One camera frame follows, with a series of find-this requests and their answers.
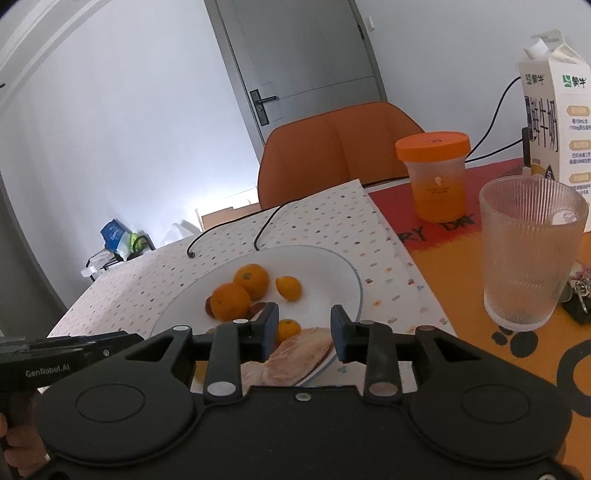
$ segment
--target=blue package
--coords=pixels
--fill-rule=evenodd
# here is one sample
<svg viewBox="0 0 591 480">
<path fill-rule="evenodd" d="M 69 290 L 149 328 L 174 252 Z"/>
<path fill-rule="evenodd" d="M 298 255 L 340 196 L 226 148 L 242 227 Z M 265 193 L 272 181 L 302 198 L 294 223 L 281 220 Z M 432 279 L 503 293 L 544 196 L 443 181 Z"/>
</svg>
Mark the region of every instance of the blue package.
<svg viewBox="0 0 591 480">
<path fill-rule="evenodd" d="M 100 234 L 105 239 L 105 248 L 127 260 L 131 253 L 131 232 L 113 219 L 107 223 Z"/>
</svg>

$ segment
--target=polka dot tablecloth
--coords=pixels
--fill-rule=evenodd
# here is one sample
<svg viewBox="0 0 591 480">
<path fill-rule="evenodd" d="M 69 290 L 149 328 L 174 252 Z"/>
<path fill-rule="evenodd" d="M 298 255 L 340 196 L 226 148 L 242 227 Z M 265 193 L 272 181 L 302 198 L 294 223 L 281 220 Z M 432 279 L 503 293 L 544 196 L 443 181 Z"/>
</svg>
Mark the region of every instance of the polka dot tablecloth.
<svg viewBox="0 0 591 480">
<path fill-rule="evenodd" d="M 51 336 L 125 330 L 149 337 L 164 309 L 189 285 L 230 260 L 254 252 L 253 241 L 273 210 L 208 232 L 186 255 L 185 239 L 101 275 L 66 313 Z M 315 245 L 345 257 L 363 284 L 361 319 L 386 323 L 397 333 L 418 325 L 453 328 L 373 201 L 358 180 L 283 207 L 261 235 L 261 250 Z M 403 387 L 412 388 L 406 366 Z M 310 385 L 363 384 L 365 366 L 334 361 Z"/>
</svg>

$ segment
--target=white wall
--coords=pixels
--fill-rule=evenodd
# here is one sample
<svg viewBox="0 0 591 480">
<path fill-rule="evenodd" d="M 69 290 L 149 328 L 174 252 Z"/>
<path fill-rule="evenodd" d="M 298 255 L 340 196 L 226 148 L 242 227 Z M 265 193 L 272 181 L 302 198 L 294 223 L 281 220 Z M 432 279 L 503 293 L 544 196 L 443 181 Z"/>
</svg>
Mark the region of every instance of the white wall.
<svg viewBox="0 0 591 480">
<path fill-rule="evenodd" d="M 476 144 L 502 92 L 519 74 L 530 36 L 559 28 L 591 63 L 591 6 L 584 0 L 356 0 L 388 100 L 425 130 L 459 130 Z M 494 130 L 475 156 L 521 138 L 521 85 L 505 98 Z M 491 160 L 521 156 L 521 147 Z"/>
<path fill-rule="evenodd" d="M 253 188 L 258 162 L 202 1 L 112 0 L 97 12 L 4 110 L 0 171 L 68 306 L 113 217 L 158 243 L 196 207 Z"/>
</svg>

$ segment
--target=door handle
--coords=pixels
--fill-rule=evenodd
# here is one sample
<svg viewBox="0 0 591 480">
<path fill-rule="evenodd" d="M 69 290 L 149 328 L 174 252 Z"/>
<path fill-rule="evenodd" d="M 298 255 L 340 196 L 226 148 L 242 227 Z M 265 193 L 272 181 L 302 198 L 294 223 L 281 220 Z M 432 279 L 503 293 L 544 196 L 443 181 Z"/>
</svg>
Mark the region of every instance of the door handle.
<svg viewBox="0 0 591 480">
<path fill-rule="evenodd" d="M 279 97 L 277 95 L 267 98 L 261 98 L 260 100 L 255 100 L 255 105 L 262 105 L 263 103 L 273 102 L 275 100 L 279 100 Z"/>
<path fill-rule="evenodd" d="M 265 110 L 265 103 L 279 100 L 279 97 L 277 95 L 274 95 L 272 97 L 261 98 L 261 93 L 258 91 L 258 89 L 251 91 L 250 94 L 252 98 L 252 103 L 255 106 L 256 116 L 258 117 L 261 126 L 264 127 L 266 125 L 269 125 L 270 122 L 269 117 L 267 116 L 267 111 Z"/>
</svg>

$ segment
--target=plate rim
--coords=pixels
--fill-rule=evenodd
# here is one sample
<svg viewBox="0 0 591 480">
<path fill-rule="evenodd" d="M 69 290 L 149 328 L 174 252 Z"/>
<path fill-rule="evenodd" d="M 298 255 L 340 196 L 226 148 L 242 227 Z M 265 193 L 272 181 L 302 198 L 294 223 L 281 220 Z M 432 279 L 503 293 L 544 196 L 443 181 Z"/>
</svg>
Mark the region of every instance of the plate rim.
<svg viewBox="0 0 591 480">
<path fill-rule="evenodd" d="M 246 255 L 243 255 L 241 257 L 236 257 L 235 259 L 230 260 L 229 262 L 226 262 L 223 265 L 220 265 L 220 266 L 214 268 L 213 270 L 210 270 L 209 272 L 207 272 L 202 277 L 196 278 L 194 282 L 192 282 L 190 285 L 188 285 L 187 288 L 185 288 L 182 292 L 180 292 L 178 295 L 176 295 L 175 298 L 173 298 L 170 301 L 170 303 L 168 305 L 166 305 L 166 308 L 158 316 L 158 320 L 156 320 L 156 323 L 154 324 L 154 327 L 152 327 L 152 330 L 150 331 L 150 335 L 148 336 L 148 338 L 152 338 L 152 334 L 154 333 L 154 330 L 155 330 L 156 326 L 158 325 L 158 321 L 160 320 L 160 317 L 162 315 L 164 315 L 164 313 L 166 312 L 166 310 L 168 310 L 168 308 L 172 305 L 172 303 L 182 293 L 184 293 L 185 290 L 188 290 L 193 284 L 197 283 L 202 278 L 205 278 L 210 273 L 216 271 L 219 268 L 222 268 L 222 267 L 226 266 L 228 263 L 234 262 L 234 261 L 239 260 L 241 258 L 245 258 L 248 255 L 256 254 L 256 253 L 259 253 L 259 252 L 264 252 L 265 250 L 273 250 L 273 249 L 276 249 L 276 248 L 292 248 L 292 247 L 315 248 L 315 249 L 318 249 L 318 250 L 324 250 L 326 252 L 330 252 L 333 255 L 336 255 L 337 257 L 340 257 L 342 260 L 344 260 L 347 263 L 347 265 L 350 266 L 351 270 L 353 271 L 353 274 L 355 275 L 355 278 L 357 279 L 357 284 L 359 286 L 359 308 L 357 310 L 357 314 L 355 315 L 355 319 L 354 320 L 352 319 L 353 322 L 358 322 L 359 319 L 360 319 L 360 317 L 361 317 L 361 311 L 363 309 L 363 282 L 361 282 L 361 278 L 359 276 L 359 273 L 357 272 L 357 269 L 353 266 L 353 264 L 347 258 L 345 258 L 340 253 L 335 252 L 334 250 L 330 250 L 330 249 L 325 248 L 325 247 L 318 247 L 317 245 L 277 245 L 275 247 L 269 247 L 269 248 L 264 248 L 262 250 L 256 250 L 254 252 L 249 252 Z M 324 373 L 324 371 L 329 366 L 331 366 L 335 362 L 336 359 L 337 359 L 336 350 L 335 350 L 335 346 L 333 345 L 333 347 L 332 347 L 332 357 L 329 359 L 329 361 L 327 361 L 326 364 L 324 364 L 317 371 L 316 371 L 316 369 L 314 369 L 314 371 L 312 373 L 308 374 L 308 376 L 304 377 L 302 380 L 300 380 L 299 382 L 297 382 L 294 386 L 295 387 L 306 387 L 306 386 L 308 386 L 309 383 L 312 382 L 312 380 L 316 379 L 320 374 Z"/>
</svg>

